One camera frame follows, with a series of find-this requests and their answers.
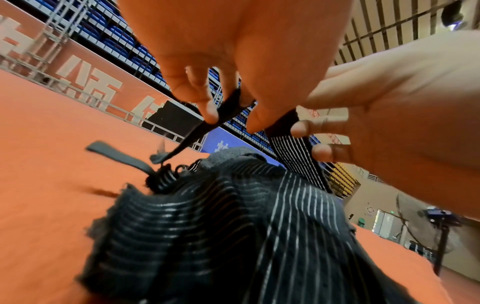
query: blue banner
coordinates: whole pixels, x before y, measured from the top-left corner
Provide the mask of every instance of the blue banner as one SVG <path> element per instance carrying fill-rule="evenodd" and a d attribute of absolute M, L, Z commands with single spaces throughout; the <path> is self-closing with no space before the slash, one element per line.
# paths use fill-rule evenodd
<path fill-rule="evenodd" d="M 283 167 L 279 162 L 277 162 L 270 156 L 266 155 L 259 149 L 254 148 L 252 145 L 249 145 L 245 141 L 241 140 L 237 136 L 229 133 L 222 128 L 216 128 L 207 134 L 201 152 L 212 154 L 219 150 L 232 147 L 248 147 L 255 150 L 256 153 L 261 154 L 263 157 L 265 157 L 266 161 L 269 164 Z"/>

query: hand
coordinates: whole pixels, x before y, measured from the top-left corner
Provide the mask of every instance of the hand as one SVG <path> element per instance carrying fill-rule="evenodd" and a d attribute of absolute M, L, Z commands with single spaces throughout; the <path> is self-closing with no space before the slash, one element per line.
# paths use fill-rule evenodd
<path fill-rule="evenodd" d="M 226 99 L 242 78 L 243 105 L 258 100 L 249 132 L 307 98 L 334 60 L 353 0 L 119 0 L 124 18 L 155 56 L 172 93 L 218 119 L 208 69 Z"/>
<path fill-rule="evenodd" d="M 318 161 L 353 163 L 426 202 L 480 216 L 480 33 L 434 35 L 330 68 L 303 106 L 348 107 L 348 118 L 295 124 L 294 136 L 335 133 Z"/>

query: striped garment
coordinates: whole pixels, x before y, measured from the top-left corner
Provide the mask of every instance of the striped garment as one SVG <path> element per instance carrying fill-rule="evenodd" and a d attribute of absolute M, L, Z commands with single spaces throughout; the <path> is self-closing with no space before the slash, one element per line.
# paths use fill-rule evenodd
<path fill-rule="evenodd" d="M 369 259 L 341 202 L 299 175 L 248 155 L 159 172 L 156 194 L 129 185 L 95 220 L 79 277 L 89 291 L 127 303 L 415 302 Z"/>

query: orange floor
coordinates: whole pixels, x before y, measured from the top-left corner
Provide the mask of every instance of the orange floor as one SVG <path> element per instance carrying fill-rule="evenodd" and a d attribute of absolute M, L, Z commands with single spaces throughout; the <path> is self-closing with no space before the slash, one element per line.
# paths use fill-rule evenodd
<path fill-rule="evenodd" d="M 97 303 L 74 281 L 92 245 L 84 229 L 112 205 L 109 193 L 145 175 L 84 148 L 105 140 L 148 161 L 160 137 L 3 71 L 0 83 L 0 303 Z M 188 150 L 171 162 L 201 157 Z M 361 228 L 358 238 L 417 300 L 450 303 L 425 259 Z"/>

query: metal railing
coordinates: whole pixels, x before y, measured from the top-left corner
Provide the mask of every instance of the metal railing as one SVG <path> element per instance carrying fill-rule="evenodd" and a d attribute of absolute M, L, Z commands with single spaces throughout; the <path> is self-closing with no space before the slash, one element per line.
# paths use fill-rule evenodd
<path fill-rule="evenodd" d="M 45 72 L 42 72 L 42 71 L 39 71 L 35 66 L 32 66 L 26 62 L 23 62 L 23 61 L 19 61 L 15 58 L 12 58 L 12 57 L 9 57 L 9 56 L 0 56 L 0 60 L 2 61 L 2 64 L 0 65 L 0 69 L 4 70 L 4 71 L 7 71 L 9 73 L 12 73 L 14 75 L 17 75 L 21 78 L 24 78 L 24 79 L 27 79 L 33 83 L 36 83 L 42 87 L 45 87 L 51 91 L 54 91 L 58 94 L 61 94 L 63 96 L 66 96 L 66 97 L 69 97 L 75 101 L 78 101 L 80 103 L 83 103 L 85 105 L 88 105 L 89 107 L 91 108 L 94 108 L 94 109 L 97 109 L 99 111 L 102 111 L 104 112 L 105 114 L 108 114 L 110 116 L 113 116 L 113 117 L 116 117 L 116 118 L 119 118 L 125 122 L 128 122 L 134 126 L 137 126 L 139 128 L 142 128 L 144 130 L 147 130 L 151 133 L 154 133 L 156 135 L 159 135 L 159 136 L 162 136 L 162 137 L 165 137 L 167 139 L 171 139 L 175 142 L 180 142 L 184 137 L 175 133 L 175 132 L 172 132 L 170 130 L 167 130 L 166 128 L 162 127 L 162 126 L 159 126 L 147 119 L 144 119 L 140 116 L 137 116 L 136 114 L 130 112 L 130 111 L 127 111 L 125 109 L 122 109 L 116 105 L 113 105 L 109 102 L 106 102 L 102 99 L 99 99 L 98 97 L 95 97 L 94 95 L 92 94 L 89 94 L 85 91 L 83 91 L 82 89 L 79 89 L 79 88 L 76 88 L 76 87 L 73 87 L 69 84 L 66 84 L 64 83 L 62 80 L 58 79 L 58 78 L 55 78 L 49 74 L 46 74 Z M 27 68 L 29 70 L 34 70 L 35 73 L 29 73 L 29 75 L 34 75 L 33 77 L 29 77 L 29 76 L 25 76 L 23 75 L 22 73 L 19 73 L 16 71 L 16 69 L 18 68 L 18 66 L 22 66 L 24 68 Z M 76 93 L 75 94 L 66 94 L 64 93 L 65 90 L 67 89 L 72 89 L 74 90 Z M 86 99 L 84 100 L 81 100 L 79 98 L 76 98 L 76 96 L 78 95 L 77 93 L 80 93 L 80 96 L 87 96 Z M 113 114 L 113 113 L 110 113 L 107 111 L 107 108 L 108 107 L 112 107 L 114 109 L 117 109 L 121 112 L 123 112 L 125 114 L 125 116 L 119 116 L 119 115 L 116 115 L 116 114 Z M 151 128 L 145 128 L 143 127 L 143 122 L 146 122 L 147 124 L 151 125 Z M 168 136 L 163 136 L 157 132 L 154 132 L 155 128 L 159 128 L 160 130 L 164 131 L 166 134 L 170 134 L 170 137 Z M 202 149 L 202 146 L 203 146 L 203 143 L 205 141 L 205 136 L 193 143 L 192 145 L 192 149 L 196 150 L 196 151 L 200 151 Z"/>

